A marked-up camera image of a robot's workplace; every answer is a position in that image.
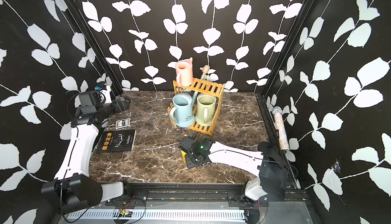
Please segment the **light blue watering can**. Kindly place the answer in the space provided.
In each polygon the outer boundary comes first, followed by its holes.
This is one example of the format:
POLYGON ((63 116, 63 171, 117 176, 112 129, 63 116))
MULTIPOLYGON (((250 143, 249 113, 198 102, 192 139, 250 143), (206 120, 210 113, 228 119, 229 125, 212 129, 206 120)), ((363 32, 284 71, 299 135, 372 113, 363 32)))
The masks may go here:
POLYGON ((176 125, 180 127, 190 127, 194 124, 195 115, 193 113, 193 106, 197 95, 198 92, 196 91, 193 96, 182 92, 173 97, 173 108, 170 111, 170 118, 176 125))

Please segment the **pink watering can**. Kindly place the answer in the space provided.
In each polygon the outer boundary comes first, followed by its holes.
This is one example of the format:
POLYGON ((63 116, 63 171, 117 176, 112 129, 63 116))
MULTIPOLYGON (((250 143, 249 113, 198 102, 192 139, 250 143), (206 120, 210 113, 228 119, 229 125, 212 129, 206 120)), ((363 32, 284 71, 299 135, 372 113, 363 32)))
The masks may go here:
POLYGON ((178 61, 175 64, 176 81, 179 87, 187 87, 193 83, 193 58, 178 61))

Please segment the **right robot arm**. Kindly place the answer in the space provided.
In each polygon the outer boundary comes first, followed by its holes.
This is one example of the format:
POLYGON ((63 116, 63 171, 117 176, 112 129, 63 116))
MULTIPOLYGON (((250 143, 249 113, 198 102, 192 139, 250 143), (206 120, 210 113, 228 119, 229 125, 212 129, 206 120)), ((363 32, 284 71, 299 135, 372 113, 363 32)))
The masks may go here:
POLYGON ((277 152, 264 145, 264 142, 261 143, 258 151, 246 151, 212 139, 197 141, 192 137, 184 137, 179 149, 189 169, 215 163, 253 174, 254 179, 244 184, 240 198, 256 202, 267 196, 284 197, 289 176, 289 165, 277 152))

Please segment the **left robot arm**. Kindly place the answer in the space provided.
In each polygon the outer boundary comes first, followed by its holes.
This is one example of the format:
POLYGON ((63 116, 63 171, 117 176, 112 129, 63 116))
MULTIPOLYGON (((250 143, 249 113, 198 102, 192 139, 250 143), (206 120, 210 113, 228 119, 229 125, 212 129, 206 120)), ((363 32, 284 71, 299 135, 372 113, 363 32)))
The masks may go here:
POLYGON ((71 139, 54 180, 45 183, 42 195, 61 215, 88 209, 124 194, 122 182, 101 184, 89 177, 94 142, 104 121, 128 110, 126 100, 111 99, 108 90, 92 90, 77 95, 80 105, 71 117, 71 139))

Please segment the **yellow watering can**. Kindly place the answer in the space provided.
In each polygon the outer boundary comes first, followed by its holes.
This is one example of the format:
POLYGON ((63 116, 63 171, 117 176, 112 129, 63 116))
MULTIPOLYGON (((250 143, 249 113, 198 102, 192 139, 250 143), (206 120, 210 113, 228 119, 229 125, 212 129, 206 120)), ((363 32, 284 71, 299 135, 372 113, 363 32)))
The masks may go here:
POLYGON ((181 154, 182 154, 182 160, 183 160, 183 162, 186 164, 186 159, 185 159, 186 152, 181 151, 181 154))

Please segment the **sage green watering can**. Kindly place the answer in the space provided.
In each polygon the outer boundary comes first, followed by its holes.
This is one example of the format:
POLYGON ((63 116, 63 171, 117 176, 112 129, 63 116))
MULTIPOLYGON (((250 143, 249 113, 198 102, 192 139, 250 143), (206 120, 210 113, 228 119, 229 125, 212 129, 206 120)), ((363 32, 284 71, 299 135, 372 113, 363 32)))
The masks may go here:
POLYGON ((210 126, 215 113, 216 97, 200 94, 197 97, 197 113, 195 121, 201 126, 210 126))

